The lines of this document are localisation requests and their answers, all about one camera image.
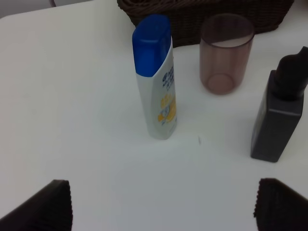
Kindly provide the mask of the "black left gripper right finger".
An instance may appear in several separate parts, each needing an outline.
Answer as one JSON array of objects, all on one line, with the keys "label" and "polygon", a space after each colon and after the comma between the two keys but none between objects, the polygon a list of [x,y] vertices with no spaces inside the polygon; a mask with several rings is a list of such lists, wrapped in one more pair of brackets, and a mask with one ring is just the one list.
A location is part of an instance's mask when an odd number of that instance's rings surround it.
[{"label": "black left gripper right finger", "polygon": [[308,200],[275,178],[263,178],[253,215],[259,231],[306,231]]}]

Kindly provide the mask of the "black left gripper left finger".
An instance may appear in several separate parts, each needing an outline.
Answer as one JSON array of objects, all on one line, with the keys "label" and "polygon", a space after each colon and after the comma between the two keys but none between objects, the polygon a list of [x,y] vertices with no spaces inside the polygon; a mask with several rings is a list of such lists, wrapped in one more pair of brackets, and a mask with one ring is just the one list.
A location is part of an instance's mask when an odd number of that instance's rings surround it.
[{"label": "black left gripper left finger", "polygon": [[72,200],[67,180],[52,180],[0,219],[2,231],[70,231],[72,225]]}]

